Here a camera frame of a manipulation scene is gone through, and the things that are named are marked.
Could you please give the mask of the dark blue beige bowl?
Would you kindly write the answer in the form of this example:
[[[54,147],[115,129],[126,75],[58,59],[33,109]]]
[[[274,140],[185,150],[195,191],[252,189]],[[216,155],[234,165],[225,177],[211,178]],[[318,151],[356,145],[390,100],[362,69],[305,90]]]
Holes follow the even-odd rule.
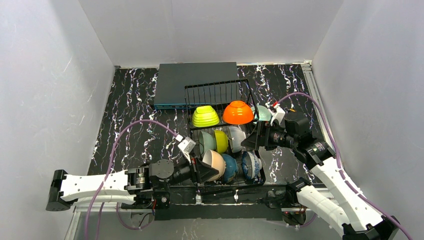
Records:
[[[221,177],[222,183],[227,184],[233,181],[235,176],[238,173],[238,166],[236,159],[230,156],[229,154],[221,154],[224,162],[225,162],[225,170],[224,174]]]

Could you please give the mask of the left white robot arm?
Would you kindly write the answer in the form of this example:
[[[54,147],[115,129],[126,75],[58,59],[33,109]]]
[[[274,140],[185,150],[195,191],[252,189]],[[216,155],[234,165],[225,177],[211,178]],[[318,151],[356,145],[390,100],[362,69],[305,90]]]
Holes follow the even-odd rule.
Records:
[[[225,171],[221,157],[207,156],[174,165],[160,159],[138,168],[109,175],[71,175],[56,170],[49,188],[46,211],[66,211],[72,205],[121,203],[136,208],[167,209],[171,204],[170,186],[192,180],[193,183],[216,181]]]

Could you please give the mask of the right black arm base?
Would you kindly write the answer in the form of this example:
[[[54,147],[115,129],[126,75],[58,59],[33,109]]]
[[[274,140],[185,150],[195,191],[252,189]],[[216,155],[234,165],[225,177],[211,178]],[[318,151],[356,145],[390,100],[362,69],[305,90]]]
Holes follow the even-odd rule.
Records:
[[[256,200],[257,204],[263,204],[270,209],[294,208],[294,210],[282,210],[282,219],[286,227],[296,230],[309,226],[318,217],[313,213],[311,219],[307,220],[307,207],[299,202],[297,193],[312,183],[303,177],[287,183],[283,189],[269,190],[265,197]]]

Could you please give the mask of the pale green bowl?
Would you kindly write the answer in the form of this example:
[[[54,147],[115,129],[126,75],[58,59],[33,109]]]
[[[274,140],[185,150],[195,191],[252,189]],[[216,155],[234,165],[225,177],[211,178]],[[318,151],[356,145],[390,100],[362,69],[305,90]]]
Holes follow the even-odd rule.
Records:
[[[216,141],[210,133],[206,131],[199,133],[199,150],[202,157],[208,150],[215,151],[216,147]]]

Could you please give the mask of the grey green small bowl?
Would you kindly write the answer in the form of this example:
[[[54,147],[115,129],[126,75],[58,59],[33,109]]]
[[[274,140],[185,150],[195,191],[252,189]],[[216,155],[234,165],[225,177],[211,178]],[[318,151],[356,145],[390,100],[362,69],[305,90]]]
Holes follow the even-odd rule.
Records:
[[[252,123],[255,125],[257,124],[258,121],[268,122],[272,118],[271,112],[268,110],[267,107],[263,105],[252,106],[250,109],[254,116],[254,120]]]

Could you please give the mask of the yellow green bowl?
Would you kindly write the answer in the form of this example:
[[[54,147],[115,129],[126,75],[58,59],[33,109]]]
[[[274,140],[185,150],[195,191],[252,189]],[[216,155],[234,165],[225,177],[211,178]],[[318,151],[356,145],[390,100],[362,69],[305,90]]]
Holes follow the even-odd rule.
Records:
[[[225,153],[229,147],[228,136],[222,130],[214,130],[216,151],[220,154]]]

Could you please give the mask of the blue patterned bowl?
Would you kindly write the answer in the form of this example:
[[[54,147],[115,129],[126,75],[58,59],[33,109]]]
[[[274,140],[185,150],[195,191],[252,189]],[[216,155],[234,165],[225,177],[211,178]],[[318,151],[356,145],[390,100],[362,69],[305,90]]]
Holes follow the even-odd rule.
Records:
[[[254,151],[243,151],[241,155],[241,167],[247,180],[253,180],[260,175],[262,161]]]

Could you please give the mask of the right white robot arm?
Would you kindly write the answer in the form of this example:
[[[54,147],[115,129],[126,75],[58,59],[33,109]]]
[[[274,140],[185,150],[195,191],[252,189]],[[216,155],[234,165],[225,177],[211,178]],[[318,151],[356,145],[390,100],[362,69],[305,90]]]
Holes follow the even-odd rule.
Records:
[[[313,137],[309,119],[292,111],[286,113],[281,122],[283,126],[259,121],[241,145],[255,150],[259,147],[291,149],[297,160],[322,181],[335,201],[322,195],[305,179],[287,184],[286,193],[326,221],[342,239],[392,240],[399,230],[397,221],[391,221],[372,207],[358,190],[350,189],[348,181],[340,175],[335,151],[325,140]]]

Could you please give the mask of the orange white bowl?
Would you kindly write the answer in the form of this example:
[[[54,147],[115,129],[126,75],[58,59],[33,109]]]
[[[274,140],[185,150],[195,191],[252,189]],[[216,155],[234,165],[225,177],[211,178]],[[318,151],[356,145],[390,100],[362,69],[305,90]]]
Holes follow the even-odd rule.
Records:
[[[230,125],[243,125],[254,119],[251,107],[241,100],[232,101],[222,114],[222,120]]]

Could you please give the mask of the dark striped white bowl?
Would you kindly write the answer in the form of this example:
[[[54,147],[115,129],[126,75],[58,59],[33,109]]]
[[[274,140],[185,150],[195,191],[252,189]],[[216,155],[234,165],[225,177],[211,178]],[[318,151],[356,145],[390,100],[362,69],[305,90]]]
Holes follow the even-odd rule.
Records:
[[[238,153],[243,150],[242,141],[246,139],[245,132],[236,125],[228,126],[228,138],[232,153]]]

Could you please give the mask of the green white bowl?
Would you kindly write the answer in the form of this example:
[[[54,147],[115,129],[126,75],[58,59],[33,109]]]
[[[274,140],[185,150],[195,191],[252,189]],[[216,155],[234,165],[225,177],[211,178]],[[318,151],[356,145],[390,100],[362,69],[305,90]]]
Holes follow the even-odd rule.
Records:
[[[219,123],[219,115],[210,105],[197,107],[192,116],[192,124],[197,128],[211,127],[218,125]]]

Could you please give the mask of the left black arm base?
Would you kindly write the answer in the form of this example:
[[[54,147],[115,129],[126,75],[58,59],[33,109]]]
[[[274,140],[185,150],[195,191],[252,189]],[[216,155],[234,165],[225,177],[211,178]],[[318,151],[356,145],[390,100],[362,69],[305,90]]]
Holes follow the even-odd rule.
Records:
[[[166,210],[170,207],[171,194],[166,190],[148,191],[139,193],[133,198],[133,203],[120,203],[120,210],[136,210],[143,214],[142,221],[138,226],[142,227],[142,222],[150,224],[156,216],[157,210]]]

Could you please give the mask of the cream white bowl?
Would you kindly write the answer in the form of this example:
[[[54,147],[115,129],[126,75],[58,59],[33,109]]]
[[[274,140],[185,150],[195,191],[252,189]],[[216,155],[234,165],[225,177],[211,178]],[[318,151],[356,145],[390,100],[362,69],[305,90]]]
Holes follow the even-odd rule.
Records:
[[[207,182],[216,181],[224,175],[226,163],[220,153],[209,149],[204,153],[202,162],[213,169],[218,170],[218,173],[210,177]]]

